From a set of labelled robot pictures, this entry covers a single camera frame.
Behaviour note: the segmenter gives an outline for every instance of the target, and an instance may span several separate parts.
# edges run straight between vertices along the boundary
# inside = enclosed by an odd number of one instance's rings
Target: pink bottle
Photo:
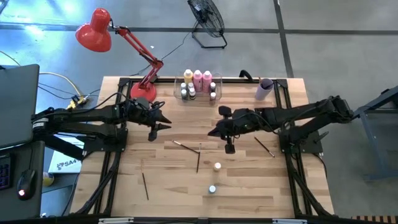
[[[201,83],[202,83],[202,74],[199,70],[196,70],[193,74],[193,86],[195,87],[196,92],[201,91]]]
[[[211,79],[213,78],[213,76],[211,75],[211,73],[209,71],[205,71],[203,74],[203,83],[202,83],[202,91],[205,93],[209,93],[210,92],[210,83],[211,83]]]

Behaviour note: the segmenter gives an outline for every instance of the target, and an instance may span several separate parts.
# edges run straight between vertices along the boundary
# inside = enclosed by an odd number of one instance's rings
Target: lamp arm
[[[116,33],[122,36],[129,44],[138,51],[145,60],[152,66],[152,70],[140,81],[139,86],[141,89],[146,89],[150,81],[156,76],[157,72],[163,67],[163,62],[154,57],[148,49],[138,40],[134,34],[130,32],[127,27],[117,27]]]

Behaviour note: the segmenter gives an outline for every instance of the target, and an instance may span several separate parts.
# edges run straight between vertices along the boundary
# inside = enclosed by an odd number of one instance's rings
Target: computer mouse
[[[17,184],[17,195],[19,200],[31,199],[35,193],[36,171],[27,169],[22,172]]]

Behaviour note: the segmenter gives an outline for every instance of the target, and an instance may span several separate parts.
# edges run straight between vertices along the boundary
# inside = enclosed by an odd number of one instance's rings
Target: yellow cable
[[[0,50],[0,53],[2,53],[2,54],[4,54],[5,56],[9,57],[11,60],[13,60],[15,63],[17,63],[17,65],[20,66],[20,64],[19,64],[15,59],[13,59],[10,55],[8,55],[8,54],[2,52],[1,50]]]
[[[73,82],[70,81],[69,78],[64,77],[63,75],[60,75],[60,74],[57,74],[57,73],[53,73],[53,72],[40,72],[39,75],[56,75],[56,76],[58,76],[58,77],[64,78],[64,79],[66,79],[66,81],[68,81],[68,82],[73,86],[73,88],[76,90],[77,94],[78,94],[79,96],[81,96],[81,93],[79,92],[79,90],[77,89],[77,87],[75,86],[75,84],[73,84]]]

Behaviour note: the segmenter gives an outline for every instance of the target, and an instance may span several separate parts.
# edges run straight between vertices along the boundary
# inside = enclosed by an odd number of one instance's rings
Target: concrete floor
[[[214,0],[227,28],[246,33],[226,33],[224,50],[205,50],[188,36],[184,45],[164,60],[159,75],[174,76],[185,68],[199,68],[236,77],[246,69],[255,77],[287,77],[279,34],[249,33],[250,29],[277,29],[273,0]],[[311,30],[398,30],[398,2],[393,0],[279,0],[285,29]],[[130,75],[145,67],[122,38],[112,35],[109,52],[84,49],[74,32],[46,31],[29,24],[79,25],[90,20],[96,7],[108,9],[115,24],[129,27],[183,27],[195,22],[186,1],[62,1],[9,0],[0,14],[0,49],[23,65],[38,63],[41,72],[68,76],[83,93],[100,87],[105,75]],[[15,26],[24,24],[25,29]],[[162,57],[181,43],[184,32],[135,33],[152,53]],[[204,42],[219,42],[207,34]],[[291,35],[287,46],[294,77],[304,78],[311,102],[341,95],[350,107],[377,97],[398,84],[398,39],[396,35]],[[12,61],[0,55],[0,64]],[[40,82],[73,91],[62,79],[41,76]],[[42,90],[37,111],[49,106],[66,107]],[[363,175],[375,172],[374,154],[361,123],[332,124],[322,141],[328,169],[328,183],[335,213],[353,215],[397,215],[398,179],[365,182]],[[51,151],[46,151],[46,167]],[[58,178],[55,187],[71,184],[74,175]],[[60,215],[71,187],[43,194],[42,212]]]

